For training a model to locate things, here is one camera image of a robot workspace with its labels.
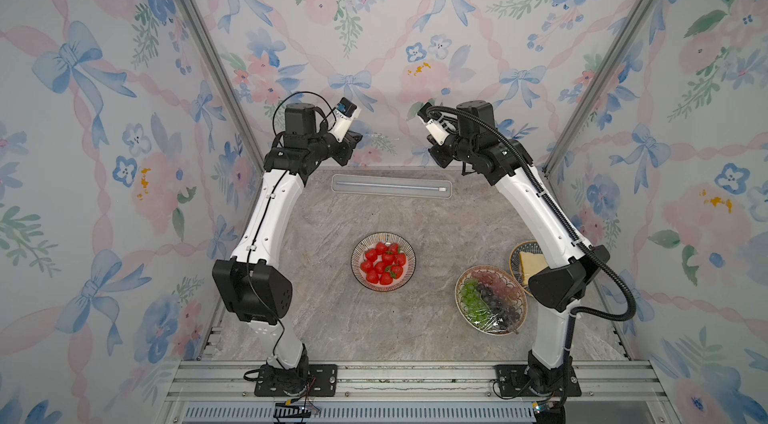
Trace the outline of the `cream plastic wrap dispenser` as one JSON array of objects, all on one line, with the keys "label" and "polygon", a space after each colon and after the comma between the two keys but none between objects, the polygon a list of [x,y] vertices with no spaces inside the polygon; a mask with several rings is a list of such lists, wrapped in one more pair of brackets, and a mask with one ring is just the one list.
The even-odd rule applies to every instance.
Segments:
[{"label": "cream plastic wrap dispenser", "polygon": [[336,174],[331,188],[336,193],[404,198],[449,199],[452,196],[452,184],[446,180]]}]

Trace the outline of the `glass bowl of strawberries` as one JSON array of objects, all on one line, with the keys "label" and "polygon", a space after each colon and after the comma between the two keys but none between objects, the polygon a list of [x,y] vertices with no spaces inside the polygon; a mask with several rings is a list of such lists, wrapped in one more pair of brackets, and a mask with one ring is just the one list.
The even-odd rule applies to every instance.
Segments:
[{"label": "glass bowl of strawberries", "polygon": [[414,275],[416,255],[401,236],[374,233],[363,238],[351,255],[351,271],[365,288],[392,292],[402,288]]}]

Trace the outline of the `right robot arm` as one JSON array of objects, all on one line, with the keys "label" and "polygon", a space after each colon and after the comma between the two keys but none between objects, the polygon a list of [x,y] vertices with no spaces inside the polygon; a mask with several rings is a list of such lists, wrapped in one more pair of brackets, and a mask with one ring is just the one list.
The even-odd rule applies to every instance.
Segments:
[{"label": "right robot arm", "polygon": [[523,219],[544,256],[546,268],[528,281],[538,321],[523,381],[534,393],[549,395],[571,382],[574,310],[599,267],[589,255],[592,245],[565,217],[531,156],[497,129],[493,111],[482,101],[457,108],[426,104],[418,116],[429,132],[432,159],[441,167],[460,162],[482,175]]}]

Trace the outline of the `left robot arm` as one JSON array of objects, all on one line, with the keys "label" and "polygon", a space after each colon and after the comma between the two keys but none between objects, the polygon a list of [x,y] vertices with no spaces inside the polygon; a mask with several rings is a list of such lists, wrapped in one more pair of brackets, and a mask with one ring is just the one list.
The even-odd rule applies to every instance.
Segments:
[{"label": "left robot arm", "polygon": [[212,277],[226,310],[245,323],[268,355],[258,369],[245,374],[258,397],[304,396],[310,389],[310,365],[305,345],[296,336],[288,314],[293,285],[278,269],[288,221],[310,175],[331,159],[346,165],[362,136],[350,127],[358,107],[343,98],[333,109],[334,123],[316,121],[321,111],[290,104],[285,129],[264,159],[257,203],[243,237],[231,255],[217,260]]}]

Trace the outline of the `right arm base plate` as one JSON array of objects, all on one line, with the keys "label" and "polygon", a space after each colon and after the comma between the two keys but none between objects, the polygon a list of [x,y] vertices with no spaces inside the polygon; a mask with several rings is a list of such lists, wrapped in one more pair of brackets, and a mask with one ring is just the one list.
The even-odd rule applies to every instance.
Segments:
[{"label": "right arm base plate", "polygon": [[555,397],[566,391],[580,397],[582,389],[571,363],[549,370],[527,364],[497,364],[493,367],[495,393],[502,398]]}]

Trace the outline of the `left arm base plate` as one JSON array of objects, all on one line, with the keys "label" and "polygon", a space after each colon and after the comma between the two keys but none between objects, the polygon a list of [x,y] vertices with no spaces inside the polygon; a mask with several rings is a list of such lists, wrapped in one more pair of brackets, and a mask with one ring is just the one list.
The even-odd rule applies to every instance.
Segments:
[{"label": "left arm base plate", "polygon": [[256,397],[298,398],[334,397],[338,383],[335,364],[301,364],[293,369],[278,369],[264,364],[254,378]]}]

